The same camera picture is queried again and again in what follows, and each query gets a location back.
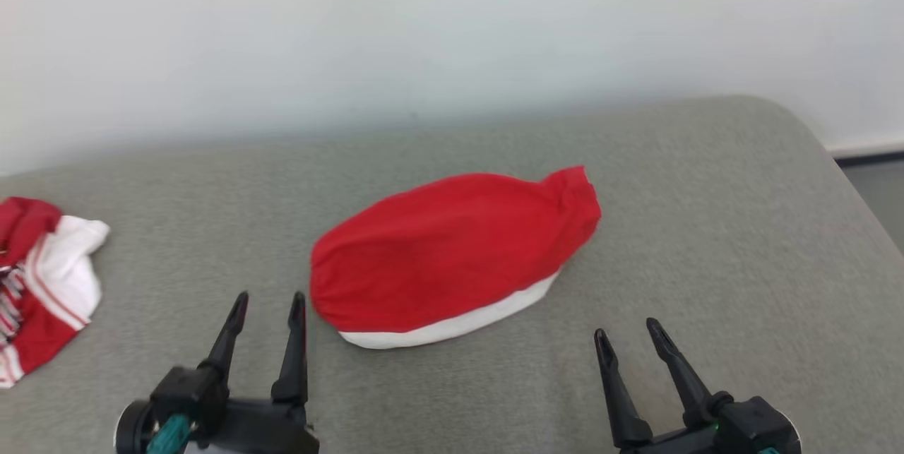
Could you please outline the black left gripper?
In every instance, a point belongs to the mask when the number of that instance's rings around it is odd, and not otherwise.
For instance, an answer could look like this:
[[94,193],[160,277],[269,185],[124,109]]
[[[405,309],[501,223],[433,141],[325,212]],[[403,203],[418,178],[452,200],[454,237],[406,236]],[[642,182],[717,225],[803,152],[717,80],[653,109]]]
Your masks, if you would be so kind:
[[117,453],[317,453],[307,421],[306,297],[294,293],[290,329],[269,400],[230,398],[227,379],[244,328],[248,291],[234,301],[210,353],[198,368],[172,367],[147,400],[126,406],[117,422]]

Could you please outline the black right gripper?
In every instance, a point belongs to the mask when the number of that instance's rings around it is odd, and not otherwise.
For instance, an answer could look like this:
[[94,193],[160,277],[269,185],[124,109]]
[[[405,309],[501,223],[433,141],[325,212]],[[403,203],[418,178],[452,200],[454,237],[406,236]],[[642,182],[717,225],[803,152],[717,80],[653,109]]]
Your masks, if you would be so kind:
[[614,447],[623,453],[802,453],[797,428],[784,412],[754,396],[736,402],[708,390],[656,318],[646,319],[653,347],[671,374],[686,429],[653,438],[619,371],[619,358],[598,328],[595,347]]

